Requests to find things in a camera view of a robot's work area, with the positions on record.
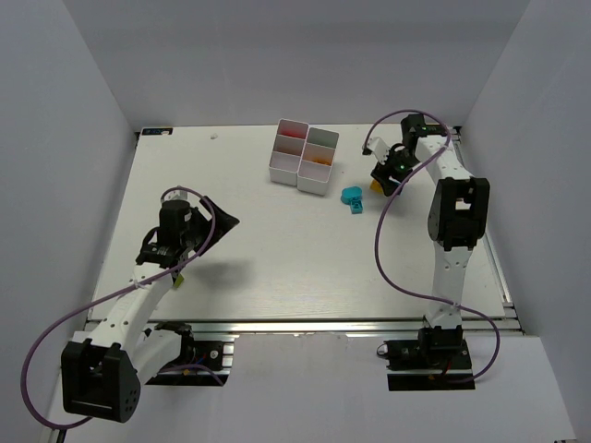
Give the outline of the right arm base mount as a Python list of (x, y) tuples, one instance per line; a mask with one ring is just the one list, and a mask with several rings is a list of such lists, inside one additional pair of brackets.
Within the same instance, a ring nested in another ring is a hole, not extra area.
[(387, 362), (392, 392), (473, 390), (472, 361), (463, 329), (424, 327), (412, 340), (389, 340), (376, 350)]

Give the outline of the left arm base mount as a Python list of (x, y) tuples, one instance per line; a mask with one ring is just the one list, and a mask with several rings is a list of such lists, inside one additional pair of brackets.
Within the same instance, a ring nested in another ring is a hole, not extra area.
[(164, 369), (179, 365), (203, 365), (215, 373), (222, 383), (219, 384), (206, 370), (189, 368), (159, 373), (147, 382), (148, 386), (220, 387), (225, 384), (233, 362), (234, 338), (197, 333), (185, 323), (165, 322), (143, 330), (139, 346), (144, 345), (151, 336), (155, 337), (157, 332), (164, 330), (173, 331), (182, 337), (181, 354), (167, 363)]

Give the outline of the lime green lego brick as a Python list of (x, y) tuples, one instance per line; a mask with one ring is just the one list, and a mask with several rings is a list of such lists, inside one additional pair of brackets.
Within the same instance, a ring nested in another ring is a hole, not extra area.
[(184, 277), (181, 274), (176, 275), (173, 278), (173, 288), (178, 289), (180, 285), (183, 283)]

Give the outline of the yellow lego brick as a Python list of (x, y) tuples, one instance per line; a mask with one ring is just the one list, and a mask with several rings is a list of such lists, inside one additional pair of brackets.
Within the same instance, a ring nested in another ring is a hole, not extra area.
[(380, 194), (383, 193), (383, 190), (382, 190), (382, 187), (381, 187), (380, 183), (377, 182), (376, 180), (373, 180), (372, 181), (372, 183), (370, 185), (370, 189), (373, 190), (374, 192), (377, 192), (377, 193), (380, 193)]

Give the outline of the brown lego plate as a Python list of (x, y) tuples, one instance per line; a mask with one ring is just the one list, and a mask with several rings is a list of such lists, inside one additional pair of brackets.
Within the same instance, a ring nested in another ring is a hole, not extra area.
[(332, 166), (332, 161), (326, 160), (326, 159), (322, 159), (322, 158), (303, 159), (303, 161), (305, 161), (305, 162), (314, 162), (316, 164), (322, 164), (322, 165)]

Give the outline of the small teal lego brick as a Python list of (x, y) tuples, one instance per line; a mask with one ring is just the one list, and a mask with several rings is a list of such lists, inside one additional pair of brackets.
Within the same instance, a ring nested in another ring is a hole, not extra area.
[(349, 207), (352, 214), (361, 214), (364, 210), (363, 203), (359, 199), (351, 199), (349, 202)]

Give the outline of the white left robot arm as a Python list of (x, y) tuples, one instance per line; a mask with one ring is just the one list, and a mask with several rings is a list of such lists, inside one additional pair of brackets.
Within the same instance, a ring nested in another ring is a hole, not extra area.
[(137, 409), (141, 388), (161, 370), (184, 370), (199, 360), (187, 323), (147, 324), (163, 297), (182, 281), (191, 257), (207, 252), (239, 224), (238, 218), (201, 198), (164, 201), (157, 226), (142, 240), (131, 291), (119, 295), (101, 323), (61, 354), (66, 412), (124, 423)]

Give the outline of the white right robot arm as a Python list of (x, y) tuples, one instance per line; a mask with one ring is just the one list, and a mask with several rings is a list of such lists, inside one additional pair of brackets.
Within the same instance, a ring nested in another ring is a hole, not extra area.
[(421, 171), (435, 185), (428, 212), (428, 235), (435, 252), (431, 295), (407, 294), (428, 300), (427, 328), (450, 337), (462, 327), (465, 270), (486, 230), (490, 184), (462, 165), (447, 126), (428, 123), (416, 113), (401, 121), (401, 130), (402, 141), (394, 145), (367, 134), (362, 153), (376, 159), (371, 177), (389, 203)]

